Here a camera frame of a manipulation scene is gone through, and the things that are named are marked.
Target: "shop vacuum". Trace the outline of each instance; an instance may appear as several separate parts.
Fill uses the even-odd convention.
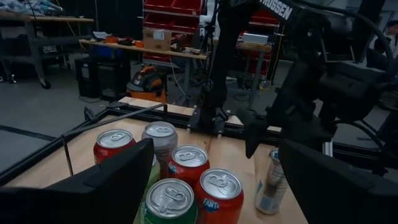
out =
[[[133,98],[166,103],[166,74],[161,74],[152,66],[144,67],[127,84],[127,92]]]

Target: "gray floor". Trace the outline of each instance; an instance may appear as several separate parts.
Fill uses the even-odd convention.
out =
[[[286,62],[280,63],[275,76],[276,85],[267,91],[259,91],[254,99],[253,108],[255,110],[264,112],[266,106],[272,104],[276,97],[274,88],[283,83],[290,65]],[[132,72],[134,73],[137,69],[139,68],[134,67]],[[97,113],[108,105],[107,101],[86,103],[79,99],[74,74],[66,70],[59,70],[59,68],[54,68],[52,71],[52,75],[49,76],[49,81],[52,84],[50,90],[44,90],[36,78],[21,80],[15,85],[0,83],[0,125],[57,137],[84,120],[83,108],[85,106]],[[195,96],[200,90],[194,88],[190,91]],[[180,90],[175,87],[173,82],[169,83],[168,102],[173,103],[178,95],[180,95]],[[229,94],[224,108],[235,111],[239,107],[246,107],[247,104],[247,102],[234,100],[233,94]],[[374,108],[366,121],[378,129],[387,115],[387,112]],[[342,126],[335,136],[335,141],[362,147],[376,147],[371,141],[357,140],[358,137],[366,138],[367,136],[360,130]],[[0,142],[0,171],[47,143],[43,140],[4,131],[0,131]]]

